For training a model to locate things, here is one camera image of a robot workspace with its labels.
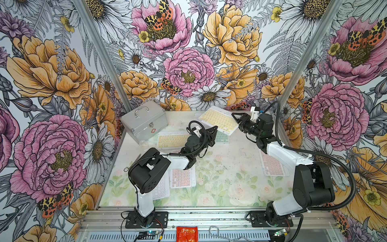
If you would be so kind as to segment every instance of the silver toolbox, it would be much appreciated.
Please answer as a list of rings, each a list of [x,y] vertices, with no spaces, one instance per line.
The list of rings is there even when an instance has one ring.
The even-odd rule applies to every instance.
[[[154,101],[144,103],[120,119],[137,143],[148,140],[168,125],[165,110]]]

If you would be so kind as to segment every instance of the keyboard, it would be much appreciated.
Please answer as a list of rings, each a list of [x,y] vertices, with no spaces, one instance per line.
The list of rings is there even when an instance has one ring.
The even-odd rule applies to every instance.
[[[201,122],[200,116],[201,113],[195,113],[195,120]],[[211,128],[210,126],[203,124],[205,129]],[[230,138],[227,134],[223,132],[217,132],[216,133],[216,138],[215,138],[215,144],[230,144]]]
[[[157,148],[173,149],[181,148],[187,143],[190,134],[187,131],[161,131],[157,141]]]
[[[162,199],[170,196],[169,173],[166,172],[153,191],[153,200]]]
[[[173,169],[170,172],[170,188],[196,186],[195,165],[188,170]]]
[[[263,151],[260,152],[262,169],[264,170],[265,176],[277,176],[277,177],[288,177],[289,172],[284,168],[277,159],[265,154]]]
[[[231,116],[231,112],[216,106],[208,109],[199,119],[211,127],[218,126],[217,130],[227,135],[231,135],[238,128],[238,124]]]

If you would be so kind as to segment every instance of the toolbox handle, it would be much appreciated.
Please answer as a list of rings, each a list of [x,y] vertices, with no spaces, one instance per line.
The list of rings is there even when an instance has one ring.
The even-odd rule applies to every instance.
[[[147,111],[147,112],[149,111],[149,108],[148,108],[147,106],[144,106],[144,107],[141,107],[141,108],[137,109],[137,110],[134,112],[134,116],[135,116],[136,118],[139,117],[139,116],[137,115],[137,111],[139,111],[139,110],[142,109],[142,108],[146,108],[146,111]]]

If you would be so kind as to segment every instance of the black mounting plate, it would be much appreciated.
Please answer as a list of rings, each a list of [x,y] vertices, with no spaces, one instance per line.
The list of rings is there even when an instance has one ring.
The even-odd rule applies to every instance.
[[[249,212],[251,226],[253,228],[273,227],[272,225],[270,225],[266,222],[265,213],[266,213],[266,211],[250,211]],[[293,221],[291,220],[290,215],[279,217],[277,220],[275,220],[275,223],[278,224],[278,226],[276,226],[276,227],[293,227]]]
[[[168,224],[168,212],[155,212],[154,219],[157,219],[160,221],[160,223],[153,222],[148,228],[163,228],[167,227]],[[125,223],[125,228],[143,228],[139,220],[136,218],[136,211],[130,211],[128,213],[128,217]]]

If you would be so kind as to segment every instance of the yellow keyboard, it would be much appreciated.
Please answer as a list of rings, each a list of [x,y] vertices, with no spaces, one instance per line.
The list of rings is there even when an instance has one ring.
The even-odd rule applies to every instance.
[[[159,132],[157,148],[181,148],[187,143],[187,131]]]
[[[218,126],[218,131],[231,135],[238,128],[238,124],[225,112],[228,111],[212,106],[199,119],[210,126]]]

